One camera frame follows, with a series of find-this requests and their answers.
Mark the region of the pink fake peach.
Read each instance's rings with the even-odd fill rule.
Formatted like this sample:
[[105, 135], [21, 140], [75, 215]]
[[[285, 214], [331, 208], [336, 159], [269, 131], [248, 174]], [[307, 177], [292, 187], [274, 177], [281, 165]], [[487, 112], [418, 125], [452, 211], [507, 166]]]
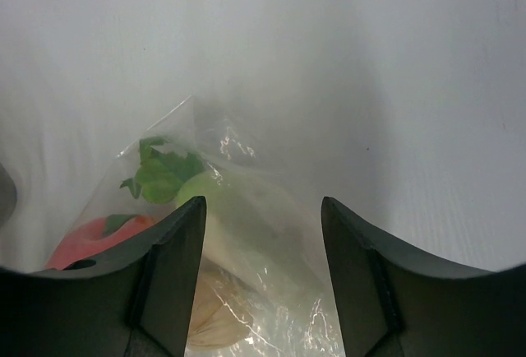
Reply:
[[150, 216], [113, 214], [70, 231], [53, 251], [46, 269], [63, 270], [73, 262], [99, 254], [158, 222]]

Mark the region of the clear zip top bag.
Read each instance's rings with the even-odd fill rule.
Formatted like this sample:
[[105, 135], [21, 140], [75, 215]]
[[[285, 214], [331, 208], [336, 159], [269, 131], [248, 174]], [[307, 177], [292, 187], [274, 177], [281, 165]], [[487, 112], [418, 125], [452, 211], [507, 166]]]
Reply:
[[203, 196], [186, 355], [341, 356], [319, 223], [284, 176], [224, 107], [191, 96], [118, 155], [47, 268], [101, 253]]

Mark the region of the beige fake garlic bulb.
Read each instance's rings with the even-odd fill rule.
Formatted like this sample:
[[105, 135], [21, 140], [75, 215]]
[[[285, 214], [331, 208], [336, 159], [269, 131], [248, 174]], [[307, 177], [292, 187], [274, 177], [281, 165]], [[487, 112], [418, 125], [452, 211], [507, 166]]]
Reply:
[[194, 351], [230, 347], [251, 332], [253, 316], [245, 290], [220, 270], [197, 277], [187, 347]]

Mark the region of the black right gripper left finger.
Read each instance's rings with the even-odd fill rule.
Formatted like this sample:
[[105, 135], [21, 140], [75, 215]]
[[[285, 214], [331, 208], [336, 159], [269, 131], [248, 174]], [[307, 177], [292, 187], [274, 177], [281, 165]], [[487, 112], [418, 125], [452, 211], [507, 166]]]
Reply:
[[182, 356], [206, 201], [67, 269], [1, 271], [4, 356]]

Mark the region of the clear grey plastic container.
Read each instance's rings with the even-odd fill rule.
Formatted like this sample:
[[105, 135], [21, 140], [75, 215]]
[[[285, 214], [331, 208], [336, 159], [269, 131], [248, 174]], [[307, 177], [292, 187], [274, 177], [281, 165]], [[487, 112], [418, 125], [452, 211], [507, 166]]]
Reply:
[[17, 204], [17, 189], [11, 175], [0, 165], [0, 226], [12, 217]]

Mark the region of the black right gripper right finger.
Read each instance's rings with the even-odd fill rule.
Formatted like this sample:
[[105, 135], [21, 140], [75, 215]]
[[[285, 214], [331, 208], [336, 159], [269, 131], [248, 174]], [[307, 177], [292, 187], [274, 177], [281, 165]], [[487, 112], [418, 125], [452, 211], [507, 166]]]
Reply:
[[525, 268], [425, 252], [325, 197], [321, 226], [348, 356], [522, 356]]

